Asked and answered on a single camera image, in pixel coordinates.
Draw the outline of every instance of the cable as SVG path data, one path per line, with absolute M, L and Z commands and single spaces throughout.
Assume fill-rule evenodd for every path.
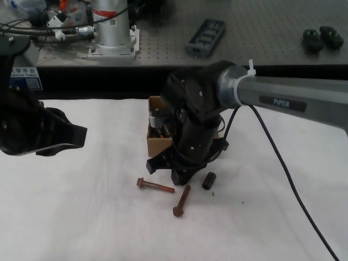
M 45 39 L 43 40 L 43 42 L 41 43 L 41 46 L 39 48 L 39 51 L 41 51 L 41 49 L 44 47 L 45 43 L 46 43 L 46 40 L 47 40 L 47 37 L 48 37 L 48 32 L 49 32 L 49 29 L 47 29 L 46 31 L 46 36 L 45 36 Z
M 25 19 L 17 19 L 17 20 L 10 21 L 8 23 L 0 23 L 1 24 L 0 29 L 3 28 L 4 26 L 8 27 L 9 24 L 11 24 L 11 23 L 19 22 L 19 21 L 23 21 L 23 20 L 25 20 Z
M 35 43 L 37 44 L 44 44 L 44 45 L 63 45 L 63 44 L 72 44 L 74 42 L 81 42 L 81 41 L 87 41 L 87 40 L 91 40 L 91 37 L 85 37 L 85 38 L 78 38 L 78 39 L 71 39 L 71 40 L 68 40 L 68 38 L 66 38 L 67 40 L 65 41 L 37 41 L 37 40 L 33 40 Z
M 220 156 L 220 154 L 222 153 L 222 151 L 223 151 L 223 145 L 224 145 L 224 143 L 225 143 L 225 141 L 226 141 L 226 139 L 227 139 L 227 135 L 228 135 L 229 129 L 231 128 L 231 124 L 232 124 L 233 119 L 234 119 L 235 115 L 237 114 L 239 108 L 240 108 L 240 106 L 238 105 L 238 106 L 234 109 L 234 111 L 232 112 L 231 117 L 229 118 L 229 121 L 228 121 L 228 124 L 227 124 L 227 127 L 226 127 L 226 131 L 225 131 L 225 133 L 224 133 L 224 135 L 223 135 L 223 139 L 222 139 L 222 142 L 221 142 L 220 150 L 218 151 L 217 154 L 215 154 L 215 156 L 212 156 L 206 163 L 211 163 L 211 162 L 213 162 L 213 161 L 214 161 L 215 159 L 217 159 L 217 158 Z
M 221 130 L 218 130 L 218 131 L 217 131 L 218 133 L 219 133 L 219 132 L 222 132 L 222 131 L 225 129 L 225 126 L 226 126 L 225 120 L 223 119 L 222 116 L 220 116 L 220 119 L 221 119 L 221 121 L 222 121 L 222 123 L 223 123 L 223 128 L 222 128 Z
M 324 236 L 321 234 L 320 230 L 318 229 L 318 227 L 316 226 L 316 224 L 314 223 L 312 217 L 310 216 L 307 208 L 305 207 L 305 205 L 303 204 L 300 196 L 299 196 L 299 193 L 297 192 L 297 189 L 295 187 L 295 184 L 293 182 L 293 179 L 290 175 L 290 172 L 281 156 L 281 154 L 279 153 L 279 150 L 276 146 L 276 144 L 274 143 L 272 137 L 271 137 L 271 134 L 269 133 L 264 121 L 262 120 L 261 116 L 260 116 L 260 113 L 256 110 L 256 108 L 252 105 L 249 105 L 249 107 L 253 110 L 253 112 L 255 113 L 257 119 L 259 120 L 264 132 L 266 133 L 267 135 L 267 138 L 268 140 L 270 141 L 271 145 L 272 145 L 272 148 L 274 150 L 274 152 L 276 153 L 280 163 L 282 164 L 282 167 L 284 169 L 284 172 L 285 174 L 287 175 L 288 177 L 288 180 L 289 180 L 289 183 L 290 183 L 290 186 L 291 186 L 291 189 L 293 190 L 293 193 L 295 194 L 295 197 L 297 199 L 297 201 L 299 202 L 304 214 L 306 215 L 306 217 L 308 218 L 310 224 L 312 225 L 312 227 L 314 228 L 314 230 L 316 231 L 316 233 L 318 234 L 319 238 L 321 239 L 321 241 L 324 243 L 325 247 L 327 248 L 327 250 L 329 251 L 329 253 L 331 254 L 331 256 L 333 257 L 333 259 L 335 261 L 339 261 L 338 257 L 336 256 L 336 254 L 333 252 L 333 250 L 331 249 L 330 245 L 328 244 L 328 242 L 326 241 L 326 239 L 324 238 Z
M 46 36 L 46 33 L 43 32 L 28 32 L 28 31 L 21 31 L 21 30 L 13 30 L 13 29 L 1 29 L 0 32 L 5 33 L 11 33 L 11 34 L 19 34 L 19 35 L 28 35 L 28 36 Z M 49 33 L 48 36 L 54 36 L 54 33 Z
M 109 21 L 113 18 L 116 18 L 118 17 L 119 15 L 122 15 L 123 13 L 125 13 L 126 11 L 128 11 L 129 7 L 126 7 L 124 8 L 123 10 L 121 10 L 120 12 L 118 12 L 117 14 L 111 16 L 111 17 L 107 17 L 107 18 L 104 18 L 104 19 L 101 19 L 101 20 L 98 20 L 98 21 L 94 21 L 93 23 L 91 23 L 92 25 L 95 25 L 95 24 L 98 24 L 98 23 L 102 23 L 102 22 L 105 22 L 105 21 Z M 90 26 L 91 24 L 89 23 L 86 23 L 86 24 L 80 24 L 78 26 L 63 26 L 63 27 L 50 27 L 51 30 L 58 30 L 58 29 L 73 29 L 73 28 L 76 28 L 76 27 L 83 27 L 83 26 Z M 18 30 L 33 30 L 32 27 L 15 27 L 13 26 L 12 28 L 14 29 L 18 29 Z M 37 28 L 35 30 L 46 30 L 45 28 Z
M 4 35 L 5 33 L 7 33 L 9 30 L 11 30 L 11 28 L 15 27 L 16 25 L 21 24 L 21 23 L 24 23 L 24 22 L 28 22 L 29 19 L 19 19 L 19 20 L 15 20 L 15 21 L 8 22 L 7 25 L 5 24 L 5 25 L 2 26 L 2 27 L 4 27 L 4 26 L 7 26 L 7 27 L 8 27 L 6 30 L 3 31 L 2 35 Z

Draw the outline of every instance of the brown cardboard box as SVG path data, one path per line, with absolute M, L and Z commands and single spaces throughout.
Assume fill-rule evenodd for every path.
M 165 109 L 166 105 L 162 102 L 160 96 L 151 96 L 148 99 L 148 112 L 156 109 Z M 163 150 L 168 148 L 172 144 L 171 138 L 156 138 L 156 135 L 153 133 L 150 123 L 147 127 L 147 151 L 149 157 L 154 157 L 160 154 Z

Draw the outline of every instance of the white cable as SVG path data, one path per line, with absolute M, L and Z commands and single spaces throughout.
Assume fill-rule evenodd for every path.
M 238 85 L 239 85 L 240 81 L 247 78 L 247 77 L 253 77 L 256 75 L 256 70 L 254 69 L 254 64 L 253 64 L 252 59 L 249 60 L 249 67 L 250 67 L 250 69 L 248 70 L 248 73 L 246 75 L 243 75 L 242 77 L 239 77 L 233 83 L 234 99 L 240 106 L 245 106 L 245 104 L 242 104 L 242 102 L 240 101 L 240 99 L 238 97 Z

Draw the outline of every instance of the robotic arm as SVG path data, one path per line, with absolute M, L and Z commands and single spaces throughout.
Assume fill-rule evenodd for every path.
M 202 69 L 169 75 L 161 93 L 169 107 L 174 127 L 172 145 L 147 161 L 150 174 L 171 169 L 175 185 L 185 185 L 227 149 L 223 139 L 214 139 L 220 113 L 239 104 L 263 108 L 322 122 L 348 134 L 348 82 L 338 80 L 241 77 L 247 70 L 228 61 Z
M 10 86 L 15 58 L 31 60 L 38 51 L 29 37 L 0 35 L 0 46 L 0 150 L 12 156 L 53 156 L 83 147 L 86 128 L 73 125 L 61 110 L 45 108 L 29 89 Z

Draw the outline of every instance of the black cap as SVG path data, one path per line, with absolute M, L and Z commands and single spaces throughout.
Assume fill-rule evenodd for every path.
M 216 174 L 213 172 L 209 172 L 205 180 L 203 181 L 202 188 L 204 188 L 205 190 L 211 189 L 215 179 L 216 179 Z

